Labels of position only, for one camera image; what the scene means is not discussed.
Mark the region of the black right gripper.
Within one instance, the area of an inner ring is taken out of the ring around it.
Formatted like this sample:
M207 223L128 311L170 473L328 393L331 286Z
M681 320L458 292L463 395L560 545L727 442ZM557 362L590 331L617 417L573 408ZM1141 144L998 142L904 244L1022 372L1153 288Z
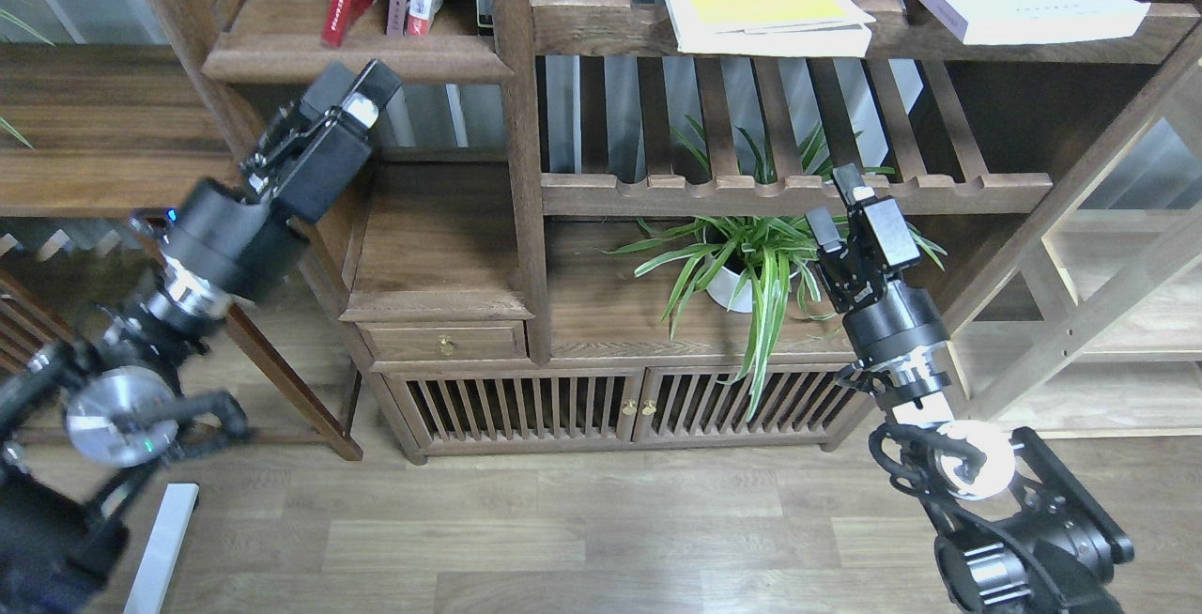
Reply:
M855 163L833 166L832 181L847 208L847 237L827 207L808 211L807 223L821 282L857 357L849 371L881 382L946 382L932 353L948 342L948 330L927 290L902 276L920 262L920 249L897 199L874 198Z

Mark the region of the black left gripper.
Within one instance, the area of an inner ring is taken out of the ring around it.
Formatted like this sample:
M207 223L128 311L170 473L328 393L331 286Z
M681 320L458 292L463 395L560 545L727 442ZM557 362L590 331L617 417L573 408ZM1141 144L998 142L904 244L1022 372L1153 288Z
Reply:
M163 238L163 257L224 293L261 300L300 260L308 238L288 226L316 223L371 155L368 131L401 78L381 59L356 74L328 62L297 103L307 130L268 131L243 187L203 178ZM343 108L349 117L327 117Z

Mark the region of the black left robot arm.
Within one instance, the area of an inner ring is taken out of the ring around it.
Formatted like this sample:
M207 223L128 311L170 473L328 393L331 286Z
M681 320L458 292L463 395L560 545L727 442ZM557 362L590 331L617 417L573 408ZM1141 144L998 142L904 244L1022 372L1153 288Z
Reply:
M163 268L113 315L99 341L52 342L2 385L2 440L35 409L63 400L63 424L87 459L115 469L87 501L2 459L2 610L77 613L109 582L129 541L124 521L169 464L252 434L228 391L188 397L184 362L206 348L237 302L258 302L305 252L294 223L316 223L371 157L371 129L401 79L381 59L331 62L273 118L240 161L237 187L202 178L159 237Z

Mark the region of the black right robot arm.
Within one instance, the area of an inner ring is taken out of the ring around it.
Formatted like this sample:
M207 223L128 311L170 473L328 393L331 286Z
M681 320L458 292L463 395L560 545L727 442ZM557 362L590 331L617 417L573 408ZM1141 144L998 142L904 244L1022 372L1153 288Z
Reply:
M883 410L871 459L932 521L950 602L965 613L1121 612L1106 588L1133 542L1030 427L954 416L938 358L948 330L927 290L904 280L920 248L902 209L853 163L832 177L846 228L825 207L807 220L855 352L838 382Z

